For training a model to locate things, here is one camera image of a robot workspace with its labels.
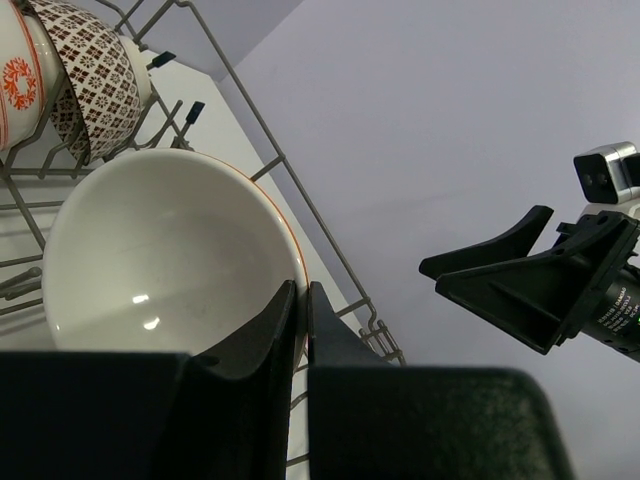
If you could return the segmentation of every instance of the white cup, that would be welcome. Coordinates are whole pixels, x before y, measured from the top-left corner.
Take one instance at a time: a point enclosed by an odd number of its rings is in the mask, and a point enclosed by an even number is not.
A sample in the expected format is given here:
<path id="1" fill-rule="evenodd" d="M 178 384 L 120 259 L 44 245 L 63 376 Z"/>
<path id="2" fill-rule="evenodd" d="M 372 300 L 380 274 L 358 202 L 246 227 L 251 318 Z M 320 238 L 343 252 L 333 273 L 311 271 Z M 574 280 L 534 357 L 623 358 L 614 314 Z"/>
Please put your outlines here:
<path id="1" fill-rule="evenodd" d="M 149 72 L 147 71 L 147 63 L 138 46 L 133 43 L 129 37 L 120 35 L 118 37 L 120 43 L 124 47 L 124 51 L 127 53 L 127 58 L 131 62 L 133 68 L 133 75 L 136 78 L 136 85 L 138 86 L 138 96 L 140 97 L 140 104 L 144 107 L 151 98 L 151 79 L 149 78 Z"/>
<path id="2" fill-rule="evenodd" d="M 0 150 L 33 134 L 61 64 L 38 21 L 0 0 Z"/>

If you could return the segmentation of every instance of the red floral pattern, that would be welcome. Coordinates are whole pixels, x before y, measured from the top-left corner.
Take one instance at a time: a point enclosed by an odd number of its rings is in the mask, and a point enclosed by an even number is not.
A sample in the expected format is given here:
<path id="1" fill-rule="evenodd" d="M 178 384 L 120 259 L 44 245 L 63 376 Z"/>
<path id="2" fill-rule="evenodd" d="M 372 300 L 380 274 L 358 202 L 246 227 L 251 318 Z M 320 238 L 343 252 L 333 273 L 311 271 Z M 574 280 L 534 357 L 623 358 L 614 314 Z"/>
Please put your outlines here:
<path id="1" fill-rule="evenodd" d="M 20 80 L 24 79 L 26 91 L 20 89 Z M 2 70 L 2 89 L 9 96 L 9 103 L 16 110 L 26 110 L 36 101 L 37 79 L 24 58 L 9 60 Z"/>

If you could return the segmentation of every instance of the orange rim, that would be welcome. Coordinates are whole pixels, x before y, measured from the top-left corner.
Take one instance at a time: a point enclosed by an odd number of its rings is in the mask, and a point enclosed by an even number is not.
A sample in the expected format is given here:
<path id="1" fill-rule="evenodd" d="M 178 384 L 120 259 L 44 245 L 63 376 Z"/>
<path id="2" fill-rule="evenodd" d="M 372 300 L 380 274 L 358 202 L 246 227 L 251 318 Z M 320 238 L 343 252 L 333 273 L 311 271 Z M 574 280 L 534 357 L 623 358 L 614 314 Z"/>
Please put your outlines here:
<path id="1" fill-rule="evenodd" d="M 280 218 L 282 218 L 282 220 L 284 220 L 284 224 L 287 226 L 287 229 L 289 230 L 289 234 L 291 235 L 291 238 L 293 238 L 293 242 L 296 244 L 296 248 L 298 249 L 298 253 L 300 254 L 300 260 L 302 261 L 302 270 L 304 271 L 305 282 L 307 283 L 307 288 L 309 288 L 309 274 L 307 272 L 307 264 L 304 261 L 304 254 L 302 253 L 302 248 L 300 248 L 300 243 L 298 243 L 298 238 L 296 237 L 295 233 L 293 233 L 293 228 L 291 228 L 291 224 L 289 224 L 289 221 L 287 220 L 287 218 L 282 213 L 282 210 L 280 210 L 280 207 L 278 207 L 278 205 L 276 205 L 276 202 L 273 201 L 273 199 L 269 196 L 269 194 L 267 192 L 265 192 L 260 185 L 258 185 L 256 182 L 251 180 L 251 177 L 247 176 L 243 171 L 239 170 L 238 168 L 234 167 L 233 165 L 228 164 L 224 160 L 220 160 L 219 158 L 214 157 L 213 155 L 208 155 L 206 153 L 200 153 L 200 152 L 195 152 L 195 153 L 199 153 L 200 155 L 204 155 L 205 157 L 209 157 L 209 158 L 211 158 L 211 159 L 213 159 L 213 160 L 215 160 L 217 162 L 220 162 L 223 165 L 226 165 L 227 167 L 235 170 L 240 175 L 242 175 L 244 178 L 249 180 L 253 185 L 258 187 L 258 190 L 260 190 L 262 192 L 262 194 L 267 198 L 267 200 L 269 200 L 269 202 L 271 202 L 271 205 L 273 205 L 273 208 L 275 208 L 276 211 L 280 214 Z"/>
<path id="2" fill-rule="evenodd" d="M 20 28 L 22 28 L 22 33 L 24 34 L 24 38 L 27 41 L 29 46 L 29 52 L 31 53 L 31 62 L 36 68 L 36 83 L 38 86 L 38 107 L 39 111 L 42 112 L 44 110 L 44 82 L 42 81 L 42 69 L 40 68 L 40 61 L 38 60 L 38 54 L 36 53 L 36 48 L 33 45 L 33 40 L 31 39 L 31 35 L 29 34 L 29 30 L 27 29 L 27 24 L 24 23 L 24 18 L 22 18 L 22 14 L 18 11 L 15 5 L 12 2 L 11 8 L 13 8 L 13 12 L 18 17 L 18 22 L 20 23 Z"/>
<path id="3" fill-rule="evenodd" d="M 7 106 L 4 100 L 4 91 L 0 89 L 0 150 L 4 150 L 9 142 L 9 121 L 7 119 Z"/>

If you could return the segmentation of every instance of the gray wire rack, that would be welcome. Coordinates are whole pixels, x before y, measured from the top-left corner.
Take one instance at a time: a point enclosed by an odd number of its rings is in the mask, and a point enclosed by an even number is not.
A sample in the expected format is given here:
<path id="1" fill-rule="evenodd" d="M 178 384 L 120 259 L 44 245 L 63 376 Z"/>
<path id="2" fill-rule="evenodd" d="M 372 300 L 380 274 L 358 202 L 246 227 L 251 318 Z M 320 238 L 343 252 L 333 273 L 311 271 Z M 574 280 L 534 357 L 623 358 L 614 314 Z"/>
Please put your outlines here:
<path id="1" fill-rule="evenodd" d="M 356 310 L 366 309 L 368 311 L 368 320 L 366 322 L 366 326 L 362 328 L 359 332 L 362 340 L 385 360 L 389 362 L 394 362 L 400 365 L 405 365 L 406 362 L 405 362 L 402 350 L 396 343 L 395 339 L 393 338 L 393 335 L 389 331 L 389 328 L 386 326 L 384 321 L 378 318 L 377 311 L 371 301 L 371 298 L 367 294 L 366 290 L 364 289 L 362 283 L 358 279 L 353 268 L 347 261 L 340 247 L 338 246 L 335 238 L 331 234 L 331 231 L 327 227 L 325 221 L 322 219 L 320 213 L 318 212 L 316 206 L 314 205 L 309 194 L 304 188 L 298 175 L 296 174 L 293 167 L 291 166 L 291 163 L 289 162 L 285 153 L 280 148 L 280 145 L 278 144 L 277 140 L 271 133 L 271 130 L 267 126 L 264 118 L 258 111 L 255 103 L 253 102 L 249 93 L 247 92 L 242 82 L 238 78 L 238 75 L 236 74 L 235 70 L 230 64 L 227 56 L 221 49 L 220 45 L 218 44 L 213 33 L 207 26 L 206 22 L 204 21 L 202 15 L 200 14 L 196 6 L 191 1 L 165 0 L 164 3 L 158 8 L 158 10 L 148 19 L 148 21 L 139 30 L 136 30 L 131 24 L 131 17 L 146 0 L 136 0 L 131 6 L 131 8 L 126 12 L 109 0 L 95 0 L 95 1 L 103 5 L 104 7 L 109 8 L 110 10 L 115 12 L 115 14 L 117 14 L 120 20 L 115 25 L 115 30 L 118 31 L 118 33 L 120 34 L 128 34 L 129 36 L 131 36 L 141 51 L 148 49 L 148 46 L 143 43 L 143 39 L 145 35 L 149 33 L 149 31 L 154 27 L 154 25 L 156 25 L 158 21 L 169 10 L 171 10 L 172 8 L 186 9 L 192 13 L 192 15 L 195 17 L 198 24 L 202 28 L 202 31 L 206 35 L 211 46 L 213 47 L 216 54 L 222 61 L 225 69 L 227 70 L 229 76 L 233 80 L 242 98 L 246 102 L 252 114 L 255 116 L 255 119 L 257 120 L 262 131 L 264 132 L 264 135 L 269 140 L 276 154 L 275 158 L 265 162 L 265 166 L 253 175 L 252 180 L 255 182 L 259 181 L 260 178 L 268 174 L 270 171 L 272 171 L 276 167 L 284 168 L 286 170 L 291 180 L 299 190 L 300 195 L 304 199 L 313 217 L 318 222 L 318 225 L 320 226 L 322 232 L 324 233 L 327 240 L 329 241 L 332 249 L 335 251 L 335 254 L 340 260 L 340 263 L 344 267 L 346 273 L 348 274 L 350 280 L 353 282 L 359 294 L 360 298 L 355 302 L 351 303 L 350 305 L 348 305 L 347 307 L 343 308 L 339 312 L 337 312 L 338 316 L 344 316 L 344 315 L 347 315 L 348 313 L 355 312 Z M 16 0 L 15 3 L 17 3 L 18 5 L 24 4 L 24 2 L 21 2 L 18 0 Z M 55 177 L 55 176 L 58 176 L 58 177 L 63 176 L 63 177 L 70 177 L 73 179 L 77 179 L 91 173 L 92 171 L 91 168 L 86 168 L 86 165 L 84 164 L 84 158 L 86 156 L 83 156 L 83 158 L 80 158 L 79 160 L 77 160 L 76 165 L 74 167 L 71 167 L 71 168 L 54 167 L 54 163 L 58 154 L 64 151 L 65 149 L 67 149 L 67 147 L 71 143 L 73 143 L 77 139 L 77 137 L 81 134 L 80 128 L 78 128 L 77 131 L 74 132 L 74 134 L 72 135 L 72 138 L 68 139 L 67 142 L 59 143 L 58 145 L 53 147 L 49 151 L 49 153 L 43 160 L 42 165 L 39 168 L 20 167 L 20 160 L 19 160 L 20 153 L 23 151 L 25 147 L 37 142 L 41 138 L 43 131 L 45 129 L 45 126 L 48 122 L 49 115 L 53 109 L 54 101 L 58 97 L 58 93 L 65 88 L 65 82 L 66 82 L 66 75 L 61 73 L 55 82 L 55 85 L 53 87 L 53 92 L 49 96 L 49 101 L 45 106 L 42 119 L 40 120 L 38 126 L 36 127 L 35 133 L 30 138 L 20 142 L 18 145 L 11 148 L 9 152 L 6 154 L 6 158 L 4 159 L 4 162 L 0 161 L 0 176 L 2 177 L 2 180 L 4 181 L 5 185 L 7 186 L 7 189 L 11 193 L 11 196 L 14 200 L 14 203 L 12 204 L 0 205 L 0 212 L 18 210 L 21 213 L 21 215 L 24 217 L 24 220 L 26 221 L 29 227 L 29 230 L 33 234 L 33 237 L 35 238 L 38 244 L 38 247 L 41 251 L 44 251 L 45 238 L 41 229 L 39 228 L 38 224 L 34 219 L 33 212 L 38 209 L 60 207 L 62 205 L 62 201 L 45 201 L 45 202 L 27 203 L 24 200 L 23 195 L 20 191 L 20 188 L 18 188 L 14 179 L 16 177 L 25 177 L 25 176 L 37 177 L 41 180 L 45 180 L 46 178 Z M 165 136 L 167 131 L 170 131 L 170 130 L 173 130 L 175 134 L 174 140 L 172 142 L 173 147 L 191 149 L 189 147 L 188 141 L 186 140 L 186 135 L 191 125 L 193 125 L 193 123 L 197 119 L 197 110 L 201 108 L 201 106 L 198 106 L 197 104 L 194 105 L 190 114 L 187 116 L 187 119 L 183 123 L 183 125 L 179 127 L 178 123 L 176 122 L 176 118 L 181 107 L 183 106 L 183 102 L 178 101 L 172 108 L 169 108 L 169 106 L 163 101 L 158 91 L 153 86 L 152 86 L 152 92 L 153 92 L 152 98 L 148 103 L 148 105 L 145 107 L 145 110 L 143 111 L 143 114 L 142 114 L 142 118 L 136 130 L 133 132 L 133 134 L 128 140 L 123 142 L 123 144 L 120 145 L 114 152 L 112 152 L 112 154 L 104 158 L 105 161 L 110 160 L 118 153 L 127 149 L 133 148 L 135 150 L 140 150 L 140 149 L 154 148 L 158 145 L 160 140 Z M 152 136 L 151 140 L 149 140 L 144 144 L 138 144 L 135 140 L 136 135 L 141 125 L 143 124 L 147 114 L 149 113 L 149 111 L 154 105 L 158 105 L 160 107 L 160 109 L 166 116 L 166 121 L 164 122 L 160 130 L 155 135 Z M 23 258 L 8 259 L 8 260 L 0 261 L 0 269 L 6 268 L 6 267 L 14 267 L 18 265 L 28 266 L 29 264 L 32 264 L 40 260 L 42 260 L 41 253 L 38 255 L 31 255 Z M 41 274 L 42 274 L 42 271 L 39 267 L 31 266 L 30 268 L 27 268 L 23 273 L 20 273 L 5 281 L 0 282 L 0 298 L 3 298 L 6 302 L 11 303 L 10 305 L 4 308 L 0 308 L 0 316 L 27 310 L 29 308 L 42 304 L 41 298 L 35 299 L 35 300 L 29 300 L 29 301 L 22 301 L 22 303 L 15 303 L 15 301 L 19 300 L 21 297 L 29 293 L 38 291 L 41 288 L 41 283 L 40 283 Z M 302 365 L 298 367 L 298 369 L 296 370 L 296 373 L 302 372 L 306 368 L 307 368 L 306 365 Z M 299 395 L 298 397 L 294 398 L 291 403 L 291 410 L 295 409 L 303 401 L 305 401 L 306 395 L 307 394 L 305 392 Z M 308 455 L 302 455 L 300 457 L 290 459 L 287 462 L 287 466 L 291 467 L 293 465 L 300 464 L 302 462 L 305 462 L 307 458 L 308 458 Z"/>

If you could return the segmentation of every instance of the dishwasher rack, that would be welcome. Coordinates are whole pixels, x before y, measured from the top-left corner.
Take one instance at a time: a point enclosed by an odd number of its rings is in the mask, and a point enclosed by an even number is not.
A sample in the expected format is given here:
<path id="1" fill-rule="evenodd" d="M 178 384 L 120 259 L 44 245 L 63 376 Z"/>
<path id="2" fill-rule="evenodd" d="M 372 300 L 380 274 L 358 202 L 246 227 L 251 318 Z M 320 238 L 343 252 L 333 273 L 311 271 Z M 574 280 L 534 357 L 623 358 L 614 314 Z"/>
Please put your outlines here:
<path id="1" fill-rule="evenodd" d="M 388 362 L 393 362 L 399 365 L 406 365 L 406 361 L 403 355 L 402 350 L 396 343 L 393 335 L 389 331 L 389 328 L 385 324 L 385 322 L 378 318 L 376 308 L 373 305 L 373 302 L 369 295 L 367 294 L 365 288 L 362 283 L 358 279 L 355 271 L 352 266 L 349 264 L 339 245 L 337 244 L 335 238 L 331 234 L 328 226 L 325 221 L 322 219 L 320 213 L 318 212 L 316 206 L 314 205 L 312 199 L 304 188 L 300 178 L 296 174 L 293 169 L 289 159 L 280 148 L 277 140 L 274 135 L 271 133 L 271 130 L 267 126 L 264 118 L 261 116 L 258 111 L 255 103 L 251 99 L 249 93 L 243 86 L 240 78 L 236 74 L 234 68 L 230 64 L 227 56 L 221 49 L 217 40 L 215 39 L 213 33 L 207 26 L 204 21 L 201 13 L 198 11 L 197 7 L 191 1 L 185 0 L 164 0 L 162 5 L 158 8 L 158 10 L 147 20 L 147 22 L 139 29 L 135 29 L 131 24 L 132 15 L 140 8 L 140 6 L 146 0 L 136 0 L 131 8 L 128 11 L 123 11 L 119 6 L 115 5 L 109 0 L 95 0 L 98 4 L 101 4 L 104 7 L 112 10 L 119 17 L 118 23 L 115 25 L 115 30 L 119 34 L 129 35 L 133 41 L 138 45 L 141 51 L 148 50 L 148 46 L 143 43 L 145 35 L 149 33 L 149 31 L 158 23 L 158 21 L 171 9 L 186 9 L 191 12 L 193 17 L 196 19 L 197 23 L 202 28 L 203 34 L 206 36 L 207 40 L 211 44 L 211 47 L 215 50 L 217 56 L 222 61 L 228 75 L 233 80 L 235 87 L 238 89 L 242 98 L 246 102 L 246 105 L 251 110 L 253 116 L 257 120 L 260 125 L 264 135 L 269 140 L 273 151 L 275 152 L 275 156 L 273 158 L 264 159 L 264 167 L 257 171 L 251 179 L 254 182 L 258 182 L 262 177 L 267 175 L 270 171 L 275 168 L 283 168 L 287 172 L 288 176 L 293 181 L 294 185 L 298 189 L 302 198 L 305 201 L 305 204 L 309 208 L 313 217 L 317 221 L 320 226 L 323 234 L 326 236 L 326 239 L 329 241 L 332 249 L 335 251 L 338 259 L 340 260 L 341 265 L 344 267 L 348 277 L 353 282 L 358 294 L 359 299 L 343 308 L 342 310 L 337 312 L 337 315 L 342 317 L 352 312 L 359 311 L 360 309 L 364 309 L 367 311 L 367 321 L 366 326 L 362 328 L 359 333 L 362 340 L 377 354 L 379 354 L 382 358 L 387 360 Z M 26 2 L 24 0 L 14 0 L 20 7 L 26 7 Z M 163 64 L 173 58 L 172 54 L 166 52 L 165 54 L 161 54 L 156 57 L 155 61 L 149 64 L 148 69 L 151 68 L 159 68 Z M 8 191 L 10 192 L 14 203 L 0 205 L 0 212 L 2 211 L 15 211 L 18 210 L 24 220 L 26 221 L 27 226 L 31 234 L 33 235 L 35 241 L 38 244 L 38 247 L 41 251 L 44 251 L 45 246 L 45 238 L 44 235 L 36 223 L 34 219 L 34 212 L 38 209 L 50 209 L 50 208 L 58 208 L 62 205 L 62 201 L 40 201 L 40 202 L 26 202 L 24 200 L 23 194 L 20 191 L 20 188 L 15 182 L 16 177 L 36 177 L 42 181 L 46 181 L 51 177 L 70 177 L 72 179 L 79 179 L 89 173 L 91 173 L 92 168 L 88 168 L 87 165 L 84 164 L 83 158 L 80 158 L 76 161 L 75 166 L 68 168 L 59 168 L 54 167 L 56 157 L 58 154 L 67 149 L 67 147 L 73 143 L 77 137 L 81 134 L 80 129 L 78 128 L 76 132 L 72 135 L 72 138 L 69 138 L 67 142 L 62 142 L 53 147 L 46 157 L 43 159 L 41 165 L 37 168 L 34 167 L 21 167 L 20 166 L 20 157 L 23 149 L 35 142 L 37 142 L 47 125 L 49 115 L 53 109 L 54 101 L 58 97 L 58 93 L 62 91 L 65 87 L 66 75 L 61 73 L 59 78 L 56 80 L 55 85 L 53 87 L 53 92 L 49 97 L 49 101 L 45 106 L 44 113 L 42 115 L 42 119 L 40 120 L 38 126 L 36 127 L 35 133 L 28 139 L 23 140 L 13 148 L 11 148 L 4 161 L 0 161 L 0 176 L 2 177 L 3 182 L 5 183 Z M 135 138 L 138 134 L 140 127 L 144 123 L 149 111 L 153 106 L 159 106 L 164 116 L 166 116 L 166 121 L 162 127 L 157 131 L 152 138 L 146 143 L 139 144 L 136 142 Z M 118 153 L 121 153 L 127 149 L 147 149 L 154 148 L 158 145 L 161 139 L 165 136 L 167 132 L 173 132 L 174 139 L 172 142 L 172 147 L 174 148 L 183 148 L 183 149 L 191 149 L 189 146 L 189 142 L 187 140 L 187 134 L 189 132 L 190 127 L 195 124 L 198 119 L 198 114 L 200 110 L 202 110 L 203 104 L 196 102 L 189 114 L 186 117 L 186 120 L 179 125 L 177 120 L 177 114 L 179 113 L 181 107 L 183 106 L 182 101 L 178 101 L 175 105 L 169 106 L 163 101 L 161 96 L 159 95 L 157 89 L 152 85 L 152 97 L 151 100 L 146 105 L 140 122 L 138 123 L 135 131 L 131 135 L 131 137 L 123 142 L 123 144 L 118 147 L 112 154 L 108 157 L 104 158 L 104 161 L 109 161 Z M 40 277 L 42 271 L 39 267 L 31 266 L 29 268 L 29 264 L 42 260 L 42 254 L 32 255 L 28 257 L 22 258 L 13 258 L 13 259 L 5 259 L 0 261 L 0 269 L 6 267 L 15 267 L 24 265 L 25 271 L 14 275 L 11 278 L 8 278 L 4 281 L 0 282 L 0 298 L 4 299 L 4 302 L 7 306 L 0 308 L 0 316 L 8 315 L 16 312 L 20 312 L 23 310 L 30 309 L 32 307 L 38 306 L 42 304 L 42 298 L 22 301 L 21 303 L 16 303 L 14 301 L 19 300 L 21 297 L 30 294 L 32 292 L 39 291 L 41 288 Z M 296 373 L 300 373 L 301 371 L 306 369 L 306 365 L 302 365 L 298 367 Z M 298 407 L 304 400 L 306 399 L 306 392 L 299 395 L 295 399 L 292 400 L 291 410 Z M 297 465 L 299 463 L 304 462 L 307 459 L 307 455 L 303 455 L 294 459 L 289 460 L 287 463 L 288 466 Z"/>

